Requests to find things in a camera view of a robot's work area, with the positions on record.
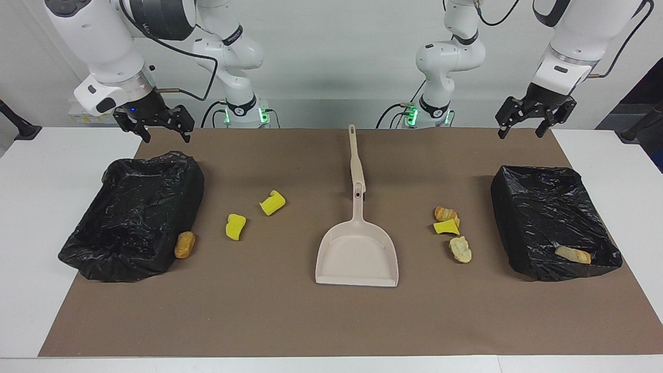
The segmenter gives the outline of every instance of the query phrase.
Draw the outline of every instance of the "black stand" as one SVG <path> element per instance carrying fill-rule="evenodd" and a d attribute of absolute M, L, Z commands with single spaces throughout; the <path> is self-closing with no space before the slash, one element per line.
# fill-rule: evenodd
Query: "black stand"
<path fill-rule="evenodd" d="M 0 100 L 0 113 L 5 114 L 5 117 L 19 130 L 19 134 L 14 137 L 14 140 L 32 140 L 42 129 L 40 125 L 32 125 L 19 117 L 3 100 Z"/>
<path fill-rule="evenodd" d="M 617 132 L 617 135 L 623 143 L 638 143 L 636 139 L 638 132 L 651 127 L 661 120 L 663 120 L 663 102 L 659 102 L 654 106 L 638 123 L 625 131 Z"/>

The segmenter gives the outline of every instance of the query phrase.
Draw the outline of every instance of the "black trash bag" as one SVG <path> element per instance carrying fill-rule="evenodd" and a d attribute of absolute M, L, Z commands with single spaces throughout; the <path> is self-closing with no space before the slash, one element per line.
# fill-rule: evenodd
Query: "black trash bag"
<path fill-rule="evenodd" d="M 205 177 L 179 151 L 112 162 L 103 186 L 58 258 L 88 279 L 132 282 L 168 271 L 191 230 Z"/>
<path fill-rule="evenodd" d="M 598 276 L 622 266 L 580 175 L 569 168 L 502 166 L 491 185 L 495 220 L 511 267 L 541 281 Z M 555 254 L 589 252 L 591 264 Z"/>

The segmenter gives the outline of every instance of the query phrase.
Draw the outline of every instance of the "sponge piece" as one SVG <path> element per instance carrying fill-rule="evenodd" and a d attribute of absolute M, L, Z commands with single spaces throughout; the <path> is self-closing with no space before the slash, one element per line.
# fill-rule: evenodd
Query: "sponge piece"
<path fill-rule="evenodd" d="M 274 214 L 279 208 L 282 208 L 286 204 L 286 199 L 283 198 L 279 192 L 272 190 L 269 195 L 269 198 L 260 203 L 260 207 L 267 216 Z"/>
<path fill-rule="evenodd" d="M 460 236 L 458 227 L 455 225 L 453 219 L 447 220 L 445 222 L 435 223 L 433 224 L 433 228 L 435 228 L 435 232 L 437 234 L 453 233 Z"/>
<path fill-rule="evenodd" d="M 225 225 L 225 235 L 231 240 L 239 241 L 239 235 L 247 223 L 247 219 L 242 215 L 230 214 L 228 224 Z"/>

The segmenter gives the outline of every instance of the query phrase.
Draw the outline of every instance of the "brown mat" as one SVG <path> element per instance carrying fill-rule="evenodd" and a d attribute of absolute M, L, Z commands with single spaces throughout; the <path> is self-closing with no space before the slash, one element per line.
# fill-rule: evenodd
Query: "brown mat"
<path fill-rule="evenodd" d="M 318 246 L 351 217 L 344 130 L 201 130 L 190 145 L 151 129 L 137 157 L 179 149 L 206 193 L 194 255 L 157 277 L 78 276 L 40 356 L 384 356 L 662 354 L 663 326 L 625 265 L 591 279 L 527 280 L 508 264 L 489 186 L 499 167 L 568 166 L 552 135 L 494 129 L 359 131 L 365 217 L 398 253 L 396 289 L 316 285 Z M 277 189 L 288 204 L 266 217 Z M 474 258 L 455 263 L 434 234 L 459 211 Z M 249 223 L 224 235 L 229 213 Z"/>

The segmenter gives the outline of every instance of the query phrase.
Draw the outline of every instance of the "dustpan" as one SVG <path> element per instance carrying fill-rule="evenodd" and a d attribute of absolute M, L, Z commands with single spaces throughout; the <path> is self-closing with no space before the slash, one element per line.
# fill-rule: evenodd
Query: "dustpan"
<path fill-rule="evenodd" d="M 398 261 L 389 235 L 363 218 L 363 172 L 355 128 L 350 126 L 353 175 L 352 220 L 334 226 L 322 238 L 316 262 L 316 282 L 334 285 L 396 287 Z"/>

